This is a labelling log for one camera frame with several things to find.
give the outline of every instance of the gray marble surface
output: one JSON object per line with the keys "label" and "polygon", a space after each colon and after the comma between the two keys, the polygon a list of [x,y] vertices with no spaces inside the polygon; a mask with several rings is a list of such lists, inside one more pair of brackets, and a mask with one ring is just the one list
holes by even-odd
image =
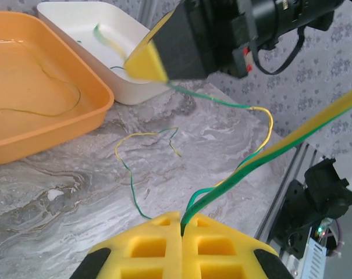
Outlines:
{"label": "gray marble surface", "polygon": [[[230,100],[210,84],[185,86]],[[179,127],[173,144],[181,158],[168,146],[170,133],[132,138],[119,149],[138,202],[153,217],[183,212],[195,190],[227,177],[267,129],[244,110],[169,91],[137,106],[116,103],[99,129],[0,166],[0,278],[69,278],[92,246],[144,222],[114,147],[125,135],[170,126]],[[271,144],[278,140],[274,134]],[[253,236],[292,154],[251,173],[203,214]]]}

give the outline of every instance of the patterned wallpaper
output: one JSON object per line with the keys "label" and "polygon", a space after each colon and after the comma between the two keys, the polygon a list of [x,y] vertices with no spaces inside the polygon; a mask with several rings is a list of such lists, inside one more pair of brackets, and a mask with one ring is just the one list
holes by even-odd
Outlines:
{"label": "patterned wallpaper", "polygon": [[[40,0],[0,0],[0,9],[34,14]],[[107,0],[136,17],[140,0]],[[155,24],[178,0],[161,0]],[[275,130],[286,135],[321,109],[352,89],[352,3],[346,1],[336,12],[328,32],[306,30],[303,50],[292,65],[278,76],[255,70],[237,80],[216,73],[209,81],[239,103],[267,107],[274,114]],[[277,68],[290,53],[297,39],[292,32],[280,38],[278,47],[262,52],[262,64]],[[264,115],[257,114],[262,121]],[[338,154],[352,150],[352,111],[314,135],[309,142],[323,153]]]}

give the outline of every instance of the robotic arm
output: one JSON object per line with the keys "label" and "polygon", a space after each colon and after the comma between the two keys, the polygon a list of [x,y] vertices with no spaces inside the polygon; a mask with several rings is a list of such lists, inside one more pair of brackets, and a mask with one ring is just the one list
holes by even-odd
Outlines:
{"label": "robotic arm", "polygon": [[[125,68],[135,78],[162,82],[207,78],[215,71],[243,78],[254,65],[279,74],[303,46],[304,29],[327,31],[343,2],[183,0],[138,45]],[[265,70],[258,52],[274,49],[278,38],[294,29],[298,43],[292,53],[276,71]]]}

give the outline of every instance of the yellow foam block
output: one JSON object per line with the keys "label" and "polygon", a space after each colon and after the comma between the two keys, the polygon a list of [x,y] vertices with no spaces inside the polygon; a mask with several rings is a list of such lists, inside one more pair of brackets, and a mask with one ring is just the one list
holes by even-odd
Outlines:
{"label": "yellow foam block", "polygon": [[[93,247],[71,279],[267,278],[254,251],[276,255],[270,246],[201,214],[183,238],[180,230],[178,212],[127,230]],[[102,251],[108,255],[92,256]],[[91,275],[95,269],[97,275]]]}

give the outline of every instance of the plastic container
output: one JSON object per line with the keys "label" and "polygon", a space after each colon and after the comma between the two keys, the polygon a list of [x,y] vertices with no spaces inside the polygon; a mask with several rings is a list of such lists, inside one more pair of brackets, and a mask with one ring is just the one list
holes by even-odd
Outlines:
{"label": "plastic container", "polygon": [[112,91],[42,21],[0,12],[0,40],[0,164],[101,125]]}
{"label": "plastic container", "polygon": [[50,26],[115,92],[115,101],[136,105],[168,90],[164,84],[134,80],[122,69],[123,58],[93,34],[99,23],[104,37],[115,41],[129,55],[149,29],[119,8],[105,2],[44,2],[38,17]]}

